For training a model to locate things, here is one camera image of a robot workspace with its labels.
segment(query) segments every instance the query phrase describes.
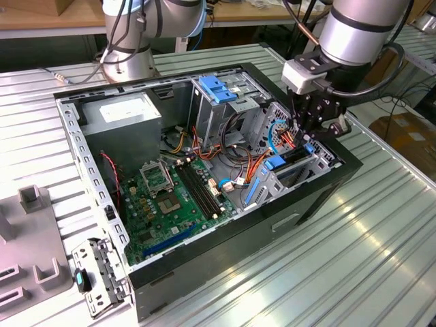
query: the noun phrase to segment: blue pcie slot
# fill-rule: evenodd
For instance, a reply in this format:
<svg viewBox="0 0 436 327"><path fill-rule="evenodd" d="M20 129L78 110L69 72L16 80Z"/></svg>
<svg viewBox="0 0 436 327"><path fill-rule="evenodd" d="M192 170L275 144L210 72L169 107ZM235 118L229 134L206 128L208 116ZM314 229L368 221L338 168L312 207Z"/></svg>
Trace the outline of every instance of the blue pcie slot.
<svg viewBox="0 0 436 327"><path fill-rule="evenodd" d="M165 249L166 247L170 247L174 243L177 243L180 240L183 240L184 238L187 238L192 230L197 226L197 224L192 225L187 230L184 230L181 233L178 233L177 235L174 235L173 237L169 238L168 240L165 240L164 242L160 242L159 244L153 245L150 249L146 249L142 252L142 255L144 257L154 254L162 249Z"/></svg>

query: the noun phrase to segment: motherboard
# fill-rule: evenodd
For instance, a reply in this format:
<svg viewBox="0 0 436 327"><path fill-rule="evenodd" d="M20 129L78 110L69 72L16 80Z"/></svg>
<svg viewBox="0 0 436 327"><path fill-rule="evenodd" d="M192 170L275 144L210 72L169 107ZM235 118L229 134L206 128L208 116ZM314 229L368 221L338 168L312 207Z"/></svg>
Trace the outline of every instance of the motherboard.
<svg viewBox="0 0 436 327"><path fill-rule="evenodd" d="M125 227L130 237L125 251L129 265L138 264L237 214L225 195L211 191L212 177L201 159L185 166L163 168L162 171L153 164L149 172L144 173L142 169L121 183ZM156 191L156 185L164 188Z"/></svg>

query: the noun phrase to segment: wooden shelf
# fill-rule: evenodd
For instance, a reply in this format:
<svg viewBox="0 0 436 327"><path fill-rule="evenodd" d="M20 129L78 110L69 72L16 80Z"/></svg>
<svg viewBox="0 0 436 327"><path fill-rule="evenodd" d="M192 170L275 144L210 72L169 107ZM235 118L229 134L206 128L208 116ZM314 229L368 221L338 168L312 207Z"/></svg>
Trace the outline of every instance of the wooden shelf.
<svg viewBox="0 0 436 327"><path fill-rule="evenodd" d="M250 20L291 20L285 8L274 5L259 9L250 3L217 3L215 22ZM0 13L0 30L62 29L74 27L104 27L104 13L99 0L75 0L59 17L5 8Z"/></svg>

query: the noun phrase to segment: aluminum table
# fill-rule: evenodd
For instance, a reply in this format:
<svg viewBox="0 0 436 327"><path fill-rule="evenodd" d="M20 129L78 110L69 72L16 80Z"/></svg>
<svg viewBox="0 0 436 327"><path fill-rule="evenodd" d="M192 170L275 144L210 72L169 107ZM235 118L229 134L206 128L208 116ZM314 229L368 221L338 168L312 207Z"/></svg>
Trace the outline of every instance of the aluminum table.
<svg viewBox="0 0 436 327"><path fill-rule="evenodd" d="M155 56L163 75L245 61L284 89L283 59L257 44ZM54 68L73 81L92 69ZM97 74L79 87L104 83ZM0 74L0 197L30 184L49 189L73 271L72 249L99 228L52 98L72 87L39 70ZM353 131L340 141L364 165L314 218L142 326L427 325L436 313L436 185L349 120ZM125 303L93 321L74 286L2 326L73 323L135 326L136 312Z"/></svg>

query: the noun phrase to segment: yellow wire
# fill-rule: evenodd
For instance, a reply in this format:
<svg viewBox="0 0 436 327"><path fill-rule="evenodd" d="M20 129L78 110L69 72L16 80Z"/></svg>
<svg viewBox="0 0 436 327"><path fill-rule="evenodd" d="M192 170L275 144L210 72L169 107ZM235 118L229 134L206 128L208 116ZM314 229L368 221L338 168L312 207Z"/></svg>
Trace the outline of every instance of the yellow wire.
<svg viewBox="0 0 436 327"><path fill-rule="evenodd" d="M182 133L177 148L175 148L173 151L170 151L171 153L178 153L182 149L184 137L185 137L185 133Z"/></svg>

